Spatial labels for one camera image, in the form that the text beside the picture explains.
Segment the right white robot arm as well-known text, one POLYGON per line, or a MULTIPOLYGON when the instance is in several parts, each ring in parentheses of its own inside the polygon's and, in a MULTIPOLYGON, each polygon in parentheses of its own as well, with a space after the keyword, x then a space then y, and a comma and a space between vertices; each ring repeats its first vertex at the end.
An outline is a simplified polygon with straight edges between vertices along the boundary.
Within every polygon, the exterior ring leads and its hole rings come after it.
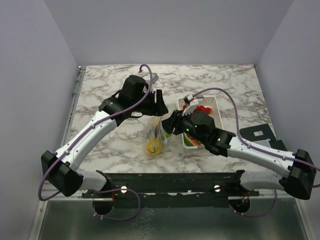
POLYGON ((236 196, 247 190, 270 189, 285 191, 301 200, 311 198, 317 170, 305 150, 290 152, 244 140, 216 127, 214 119, 204 111, 183 115, 181 110, 174 110, 162 121, 162 127, 168 134, 187 134, 213 155, 245 160, 273 172, 261 176, 243 173, 241 178, 229 184, 230 191, 236 196))

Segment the red strawberry pile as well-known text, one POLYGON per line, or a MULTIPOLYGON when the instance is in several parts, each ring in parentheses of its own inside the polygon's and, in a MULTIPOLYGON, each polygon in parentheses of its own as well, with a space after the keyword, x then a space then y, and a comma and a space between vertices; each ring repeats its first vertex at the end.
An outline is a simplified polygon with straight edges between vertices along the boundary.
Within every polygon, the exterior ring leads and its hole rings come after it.
POLYGON ((212 109, 203 105, 187 106, 186 104, 182 107, 183 114, 191 114, 193 112, 204 111, 206 114, 210 114, 212 109))

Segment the clear zip top bag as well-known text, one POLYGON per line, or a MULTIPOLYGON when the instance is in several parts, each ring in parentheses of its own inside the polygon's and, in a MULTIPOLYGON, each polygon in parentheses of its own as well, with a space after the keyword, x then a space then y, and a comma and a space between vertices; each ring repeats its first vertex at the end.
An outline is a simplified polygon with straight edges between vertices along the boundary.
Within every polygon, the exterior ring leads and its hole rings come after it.
POLYGON ((146 145, 150 140, 160 141, 162 143, 162 148, 163 148, 163 145, 167 144, 163 142, 164 134, 166 134, 166 132, 164 131, 162 126, 162 118, 160 116, 152 116, 146 122, 143 130, 143 137, 144 137, 143 147, 145 152, 147 153, 146 145))

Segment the yellow bell pepper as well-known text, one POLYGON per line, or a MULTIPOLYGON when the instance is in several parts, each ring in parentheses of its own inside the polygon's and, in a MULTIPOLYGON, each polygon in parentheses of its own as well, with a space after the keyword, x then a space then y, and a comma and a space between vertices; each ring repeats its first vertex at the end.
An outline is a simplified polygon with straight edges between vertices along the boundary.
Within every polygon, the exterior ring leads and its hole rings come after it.
POLYGON ((157 156, 162 152, 162 146, 159 140, 150 140, 146 144, 146 151, 150 156, 157 156))

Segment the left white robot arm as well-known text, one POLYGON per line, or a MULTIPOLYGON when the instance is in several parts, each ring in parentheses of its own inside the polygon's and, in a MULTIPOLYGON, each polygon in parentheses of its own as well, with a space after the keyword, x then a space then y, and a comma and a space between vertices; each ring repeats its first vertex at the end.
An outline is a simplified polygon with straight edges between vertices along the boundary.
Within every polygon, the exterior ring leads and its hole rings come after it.
POLYGON ((152 90, 144 78, 130 75, 122 89, 103 100, 92 119, 72 140, 54 153, 47 150, 42 154, 44 179, 66 197, 78 190, 93 190, 97 196, 106 197, 111 186, 102 173, 79 171, 84 158, 106 135, 130 119, 132 113, 161 117, 168 112, 162 90, 152 90))

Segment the green lime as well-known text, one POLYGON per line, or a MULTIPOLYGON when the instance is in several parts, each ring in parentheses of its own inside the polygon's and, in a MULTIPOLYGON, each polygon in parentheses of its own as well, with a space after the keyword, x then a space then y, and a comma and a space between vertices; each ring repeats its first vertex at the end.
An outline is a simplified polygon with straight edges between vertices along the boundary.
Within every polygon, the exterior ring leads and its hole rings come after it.
POLYGON ((163 142, 166 144, 168 140, 171 138, 171 136, 172 136, 171 134, 165 133, 163 137, 163 142))

